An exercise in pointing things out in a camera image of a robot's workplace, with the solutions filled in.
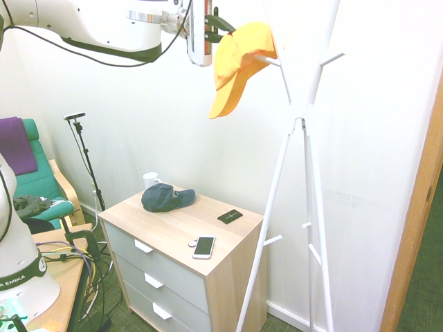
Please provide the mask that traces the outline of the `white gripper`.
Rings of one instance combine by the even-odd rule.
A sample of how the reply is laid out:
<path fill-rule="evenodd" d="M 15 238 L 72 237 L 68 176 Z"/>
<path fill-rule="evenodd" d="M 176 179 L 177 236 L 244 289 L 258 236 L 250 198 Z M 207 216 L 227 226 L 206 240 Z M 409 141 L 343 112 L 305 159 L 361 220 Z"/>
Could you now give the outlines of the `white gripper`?
<path fill-rule="evenodd" d="M 212 31 L 212 28 L 234 32 L 234 28 L 226 20 L 212 13 L 211 0 L 190 1 L 188 11 L 187 51 L 190 61 L 200 67 L 212 63 L 212 44 L 218 44 L 224 35 Z"/>

